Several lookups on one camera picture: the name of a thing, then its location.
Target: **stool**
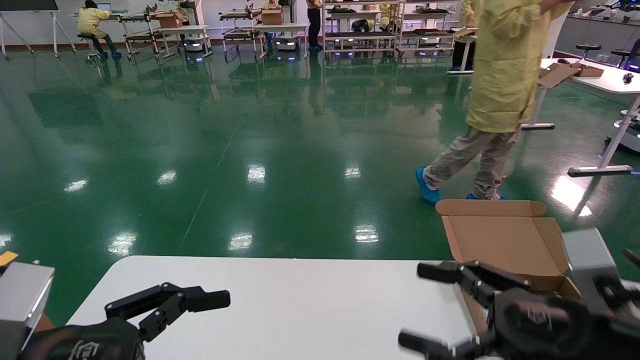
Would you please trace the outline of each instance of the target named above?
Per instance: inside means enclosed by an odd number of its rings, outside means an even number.
[[[598,44],[578,44],[575,46],[576,49],[584,50],[584,55],[582,55],[582,59],[587,58],[587,53],[589,50],[600,50],[602,49],[602,45]]]
[[[95,35],[93,34],[78,34],[78,37],[86,40],[87,45],[89,45],[89,53],[84,56],[84,60],[95,61],[100,59],[100,54],[95,52],[95,47],[93,46],[93,39],[95,39]]]
[[[611,53],[613,55],[620,55],[622,56],[620,58],[620,61],[618,61],[618,64],[616,65],[616,69],[620,69],[622,67],[622,65],[625,64],[625,57],[631,55],[631,51],[629,50],[624,50],[624,49],[613,49],[611,51]]]

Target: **brown box on cart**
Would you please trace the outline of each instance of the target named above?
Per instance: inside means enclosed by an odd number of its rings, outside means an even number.
[[[539,291],[556,291],[580,299],[563,275],[569,270],[562,232],[556,220],[543,217],[547,207],[537,201],[441,200],[447,240],[459,263],[478,260],[531,281]],[[482,307],[464,294],[478,332],[486,330]]]
[[[282,9],[264,9],[262,11],[262,23],[264,25],[282,25],[284,23]]]
[[[159,13],[156,19],[160,22],[161,28],[181,28],[182,14],[177,12]]]

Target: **dark object on table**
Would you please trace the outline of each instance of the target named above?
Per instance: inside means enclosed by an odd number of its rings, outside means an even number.
[[[185,311],[221,309],[231,304],[229,292],[205,292],[201,287],[180,288],[165,282],[108,304],[107,320],[87,326],[69,325],[36,332],[20,360],[144,360],[144,344],[160,335]],[[139,329],[127,320],[151,313]]]
[[[487,309],[488,330],[451,348],[406,331],[398,343],[428,360],[473,360],[493,353],[505,360],[635,359],[640,319],[629,307],[640,291],[626,289],[617,271],[600,270],[580,275],[594,289],[583,293],[582,303],[538,292],[529,281],[479,261],[418,264],[418,277],[459,284]],[[601,304],[601,311],[592,310],[593,304]]]

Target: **person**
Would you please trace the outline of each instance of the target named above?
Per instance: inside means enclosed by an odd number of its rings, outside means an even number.
[[[497,190],[520,124],[533,111],[540,60],[552,20],[573,0],[489,0],[479,19],[467,132],[427,167],[415,170],[420,192],[433,204],[440,185],[481,153],[474,191],[467,199],[503,199]]]
[[[378,9],[378,5],[362,5],[362,10],[363,11],[375,11]],[[356,20],[353,22],[353,24],[351,24],[351,30],[353,30],[356,33],[360,33],[360,32],[370,32],[371,30],[373,30],[373,27],[376,25],[376,20],[375,19],[361,19],[361,20]]]
[[[460,24],[463,24],[466,28],[477,27],[477,13],[482,12],[483,0],[463,0],[462,1],[462,14],[460,18]],[[461,39],[455,38],[455,44],[453,47],[453,59],[451,63],[451,71],[460,71],[462,68],[462,58],[465,56],[465,48],[467,43],[461,41]],[[474,69],[474,53],[476,51],[476,43],[471,42],[469,44],[469,52],[467,53],[467,63],[465,64],[465,70]]]
[[[113,45],[109,34],[98,29],[100,20],[108,19],[109,16],[111,16],[111,12],[98,9],[98,5],[96,5],[93,0],[86,0],[84,2],[84,8],[81,8],[78,12],[78,32],[82,35],[93,35],[92,41],[95,50],[103,60],[106,60],[109,58],[109,55],[102,50],[102,46],[100,46],[100,42],[98,41],[99,38],[104,39],[109,50],[111,50],[111,57],[113,57],[114,60],[118,60],[122,57],[122,54],[120,54],[115,45]]]
[[[282,5],[278,3],[278,0],[267,0],[267,2],[264,3],[264,5],[262,5],[262,8],[266,10],[277,10],[277,9],[282,9]],[[273,34],[264,33],[264,37],[267,38],[267,49],[270,52],[273,48]]]
[[[318,33],[320,33],[322,0],[307,0],[307,18],[309,19],[309,51],[319,53],[323,50],[318,44]]]
[[[398,9],[398,5],[380,5],[380,29],[382,31],[391,31],[396,27],[391,18],[393,15],[397,15]]]

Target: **green epoxy floor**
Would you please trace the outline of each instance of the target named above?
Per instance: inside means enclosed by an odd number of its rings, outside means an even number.
[[[82,54],[11,56],[0,251],[56,267],[57,324],[128,255],[451,259],[413,177],[466,127],[470,78],[445,76],[446,57],[226,64],[215,48],[202,62],[93,69]],[[622,108],[549,90],[541,118],[557,128],[524,136],[501,192],[543,201],[565,231],[598,227],[622,275],[640,280],[621,256],[640,252],[640,177],[566,176],[597,163]],[[614,162],[640,167],[631,154]],[[466,196],[477,166],[444,195]]]

